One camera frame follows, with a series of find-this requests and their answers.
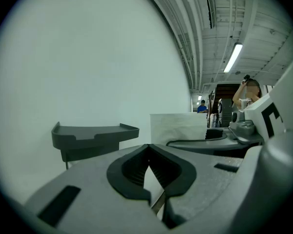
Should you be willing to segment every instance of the black slot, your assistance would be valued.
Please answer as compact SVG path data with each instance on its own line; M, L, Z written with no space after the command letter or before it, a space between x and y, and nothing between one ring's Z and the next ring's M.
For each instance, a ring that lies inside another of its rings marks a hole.
M239 170L239 167L237 166L225 165L221 163L217 163L214 167L232 173L236 173Z
M42 221L55 227L74 201L80 188L66 186L38 215Z
M223 136L223 130L207 129L205 139L221 138Z

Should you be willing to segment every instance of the white wall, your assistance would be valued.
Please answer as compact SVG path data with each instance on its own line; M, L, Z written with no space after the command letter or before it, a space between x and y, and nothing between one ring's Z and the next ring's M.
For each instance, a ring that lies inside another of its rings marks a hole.
M65 170L51 129L140 128L190 112L174 41L149 0L21 0L0 30L0 182L24 203Z

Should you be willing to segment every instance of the black label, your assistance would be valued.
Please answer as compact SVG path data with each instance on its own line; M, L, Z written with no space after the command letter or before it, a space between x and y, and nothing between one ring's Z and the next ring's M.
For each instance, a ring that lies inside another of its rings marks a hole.
M55 227L74 201L80 188L66 186L38 215L42 221Z
M277 108L275 107L274 103L270 104L267 108L265 108L265 110L262 112L265 124L266 124L266 128L267 128L267 132L268 132L268 136L269 138L274 136L274 131L272 128L272 122L270 120L270 115L274 114L274 117L277 119L278 117L280 117L281 122L282 118L277 110Z

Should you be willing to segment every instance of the person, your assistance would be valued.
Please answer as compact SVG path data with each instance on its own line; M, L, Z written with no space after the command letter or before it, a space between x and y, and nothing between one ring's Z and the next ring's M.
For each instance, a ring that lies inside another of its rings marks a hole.
M247 87L245 94L246 99L240 99L242 90ZM244 110L254 102L258 101L262 97L262 92L259 87L259 83L254 79L248 79L246 82L242 82L242 86L234 94L232 101L237 105L239 110Z
M201 105L197 108L198 113L207 113L207 107L205 106L205 101L201 100Z

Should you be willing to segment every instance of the white paper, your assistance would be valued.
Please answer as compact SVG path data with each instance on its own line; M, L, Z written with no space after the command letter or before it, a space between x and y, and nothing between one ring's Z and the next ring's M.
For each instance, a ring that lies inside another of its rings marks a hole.
M148 167L146 170L143 188L151 193L151 207L156 203L156 201L164 192L164 189L162 188L160 182L157 180L150 167Z
M166 145L172 140L205 139L207 114L151 114L151 142Z

